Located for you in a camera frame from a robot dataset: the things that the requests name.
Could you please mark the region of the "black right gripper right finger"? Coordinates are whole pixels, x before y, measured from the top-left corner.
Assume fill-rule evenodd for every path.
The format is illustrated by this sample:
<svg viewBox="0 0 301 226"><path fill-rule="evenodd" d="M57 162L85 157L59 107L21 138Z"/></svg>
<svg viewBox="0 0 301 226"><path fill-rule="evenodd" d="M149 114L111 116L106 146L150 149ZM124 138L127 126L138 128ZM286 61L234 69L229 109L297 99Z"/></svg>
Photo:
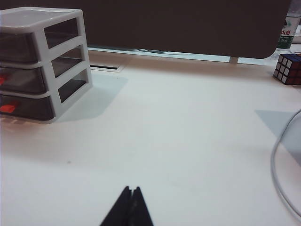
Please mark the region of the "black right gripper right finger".
<svg viewBox="0 0 301 226"><path fill-rule="evenodd" d="M153 226L151 216L143 198L140 187L133 191L132 195L132 225Z"/></svg>

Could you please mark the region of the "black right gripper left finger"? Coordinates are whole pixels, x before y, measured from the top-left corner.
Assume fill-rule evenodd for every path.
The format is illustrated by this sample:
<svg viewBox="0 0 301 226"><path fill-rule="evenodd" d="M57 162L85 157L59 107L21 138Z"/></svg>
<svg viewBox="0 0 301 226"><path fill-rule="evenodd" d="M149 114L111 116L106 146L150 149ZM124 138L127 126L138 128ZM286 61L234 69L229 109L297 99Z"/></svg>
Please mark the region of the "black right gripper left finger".
<svg viewBox="0 0 301 226"><path fill-rule="evenodd" d="M132 201L132 190L126 186L100 225L132 226L130 222Z"/></svg>

